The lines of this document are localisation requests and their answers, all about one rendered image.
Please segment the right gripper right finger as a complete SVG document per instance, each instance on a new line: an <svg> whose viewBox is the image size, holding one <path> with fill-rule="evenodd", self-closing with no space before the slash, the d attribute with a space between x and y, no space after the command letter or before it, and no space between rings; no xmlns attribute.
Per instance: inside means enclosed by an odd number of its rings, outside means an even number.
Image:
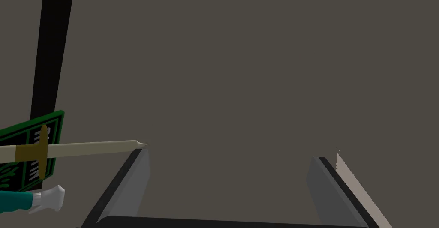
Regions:
<svg viewBox="0 0 439 228"><path fill-rule="evenodd" d="M322 225L369 227L319 157L312 157L306 177Z"/></svg>

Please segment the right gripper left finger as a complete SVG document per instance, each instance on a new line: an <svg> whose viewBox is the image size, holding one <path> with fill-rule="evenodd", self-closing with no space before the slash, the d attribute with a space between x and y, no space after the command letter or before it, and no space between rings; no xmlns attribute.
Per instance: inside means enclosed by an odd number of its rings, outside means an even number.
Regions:
<svg viewBox="0 0 439 228"><path fill-rule="evenodd" d="M86 217L83 227L95 227L108 216L135 217L150 178L149 151L135 149Z"/></svg>

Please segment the beige sword with gold guard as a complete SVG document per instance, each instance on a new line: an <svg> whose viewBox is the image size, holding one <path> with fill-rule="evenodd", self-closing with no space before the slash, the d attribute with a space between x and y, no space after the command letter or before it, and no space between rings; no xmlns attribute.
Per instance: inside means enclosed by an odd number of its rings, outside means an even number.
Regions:
<svg viewBox="0 0 439 228"><path fill-rule="evenodd" d="M44 124L40 129L38 143L0 146L0 164L37 161L39 178L43 180L48 158L129 152L147 146L137 140L49 144L48 127Z"/></svg>

